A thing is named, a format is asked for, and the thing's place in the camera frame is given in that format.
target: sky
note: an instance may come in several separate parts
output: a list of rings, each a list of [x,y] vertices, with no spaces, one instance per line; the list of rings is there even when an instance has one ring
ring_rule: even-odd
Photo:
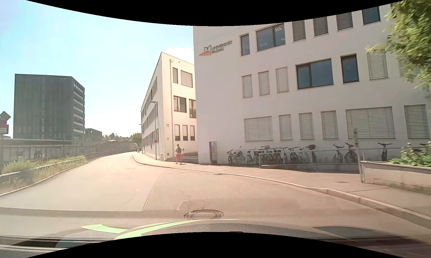
[[[0,0],[0,113],[13,117],[15,73],[65,75],[85,87],[86,128],[140,133],[140,106],[161,51],[194,63],[192,26]]]

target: dark office tower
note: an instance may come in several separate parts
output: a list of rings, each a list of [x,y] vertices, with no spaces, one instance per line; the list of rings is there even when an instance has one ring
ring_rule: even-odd
[[[85,88],[71,76],[15,74],[13,138],[85,138]]]

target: cloud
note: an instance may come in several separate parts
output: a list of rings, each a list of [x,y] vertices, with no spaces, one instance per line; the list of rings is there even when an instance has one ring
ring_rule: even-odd
[[[195,55],[191,48],[178,48],[178,47],[170,47],[166,51],[166,54],[170,54],[171,56],[175,56],[184,61],[190,62],[192,64],[195,63]]]

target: pedestrian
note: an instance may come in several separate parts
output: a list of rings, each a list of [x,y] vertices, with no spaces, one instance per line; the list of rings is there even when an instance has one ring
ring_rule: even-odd
[[[177,145],[175,152],[176,152],[175,163],[177,164],[180,161],[180,164],[182,165],[182,161],[180,160],[182,158],[182,148],[180,148],[180,146]]]

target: street lamp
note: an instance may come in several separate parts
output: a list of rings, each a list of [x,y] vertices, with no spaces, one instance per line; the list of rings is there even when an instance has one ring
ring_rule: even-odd
[[[155,132],[157,130],[157,118],[158,118],[158,114],[157,114],[157,117],[155,118]],[[157,160],[157,142],[155,142],[155,160]]]

